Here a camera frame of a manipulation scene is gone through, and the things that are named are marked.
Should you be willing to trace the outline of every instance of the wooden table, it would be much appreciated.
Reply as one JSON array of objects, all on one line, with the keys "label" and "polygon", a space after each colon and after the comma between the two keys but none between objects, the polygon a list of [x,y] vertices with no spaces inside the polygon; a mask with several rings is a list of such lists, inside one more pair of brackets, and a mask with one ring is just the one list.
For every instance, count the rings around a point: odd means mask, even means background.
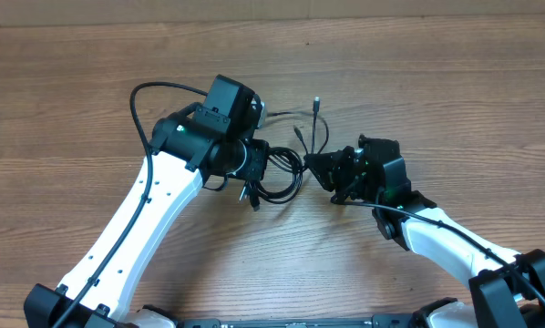
[{"label": "wooden table", "polygon": [[[0,327],[26,325],[32,286],[55,287],[128,193],[143,158],[130,90],[152,80],[208,89],[217,74],[270,111],[310,110],[321,97],[327,150],[360,133],[397,139],[414,188],[450,217],[545,251],[545,15],[0,29]],[[196,100],[141,92],[144,128]],[[257,137],[302,152],[293,124],[309,139],[310,123],[289,118]],[[288,179],[270,170],[265,183]],[[185,209],[133,309],[246,320],[470,300],[435,264],[385,241],[368,209],[329,204],[310,173],[296,200],[258,212],[238,204],[241,187],[203,190]]]}]

